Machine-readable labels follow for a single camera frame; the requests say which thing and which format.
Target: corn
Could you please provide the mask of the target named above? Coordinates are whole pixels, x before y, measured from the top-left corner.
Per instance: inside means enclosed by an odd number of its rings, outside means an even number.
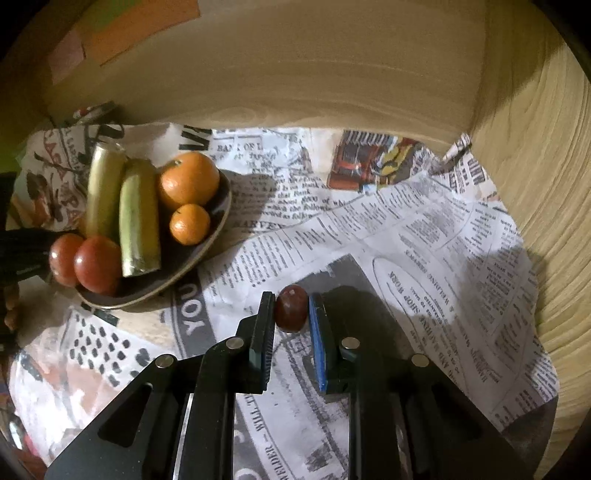
[[[119,201],[119,241],[124,277],[160,268],[156,170],[149,160],[129,160]]]
[[[88,178],[84,231],[87,237],[104,235],[115,242],[118,240],[119,191],[125,162],[125,152],[120,146],[96,146]]]

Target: red grape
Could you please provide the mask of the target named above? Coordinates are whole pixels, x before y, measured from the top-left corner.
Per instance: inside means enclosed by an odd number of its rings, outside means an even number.
[[[105,236],[92,236],[76,252],[74,270],[84,288],[113,296],[121,278],[121,249]]]
[[[275,301],[275,324],[283,331],[299,332],[308,316],[308,294],[299,285],[288,285]]]
[[[49,267],[58,283],[66,287],[78,285],[74,272],[74,257],[84,239],[75,233],[66,233],[59,237],[49,252]]]

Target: newspaper sheet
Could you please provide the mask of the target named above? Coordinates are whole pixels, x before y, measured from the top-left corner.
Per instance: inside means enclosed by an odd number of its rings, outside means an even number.
[[[412,139],[342,129],[56,129],[27,144],[21,223],[74,226],[88,153],[109,139],[158,167],[206,153],[230,178],[233,206],[216,242],[223,253],[141,313],[91,309],[39,281],[21,286],[38,306],[11,394],[47,463],[157,355],[203,354],[235,334],[263,291],[295,282],[343,315],[375,319],[359,335],[378,348],[426,353],[499,430],[557,395],[535,337],[531,263],[467,135],[438,158]],[[276,331],[267,393],[237,399],[235,478],[346,476],[348,403],[319,394],[311,362],[307,328]]]

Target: plate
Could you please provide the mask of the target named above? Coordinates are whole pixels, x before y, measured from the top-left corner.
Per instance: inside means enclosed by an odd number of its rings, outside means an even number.
[[[205,240],[198,245],[186,247],[179,244],[168,232],[168,222],[161,222],[160,247],[162,259],[160,270],[140,275],[139,277],[122,278],[117,296],[108,297],[93,293],[82,286],[78,286],[78,293],[82,299],[93,307],[101,309],[120,309],[144,301],[181,279],[183,275],[194,268],[205,256],[219,236],[232,204],[230,181],[220,171],[220,186],[215,196],[205,206],[211,217],[211,227]]]

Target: screw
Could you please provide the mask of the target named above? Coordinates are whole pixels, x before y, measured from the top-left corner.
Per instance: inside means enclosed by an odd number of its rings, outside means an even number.
[[[340,341],[340,344],[347,350],[355,350],[361,345],[360,341],[355,337],[345,337]]]
[[[416,353],[413,355],[410,361],[415,367],[425,368],[429,366],[429,359],[421,353]]]
[[[237,350],[239,348],[242,348],[243,345],[244,340],[242,340],[240,337],[230,337],[228,340],[226,340],[226,346],[230,350]]]
[[[173,363],[174,363],[174,357],[172,355],[167,354],[167,353],[165,353],[164,355],[160,355],[156,359],[156,366],[158,368],[168,368]]]

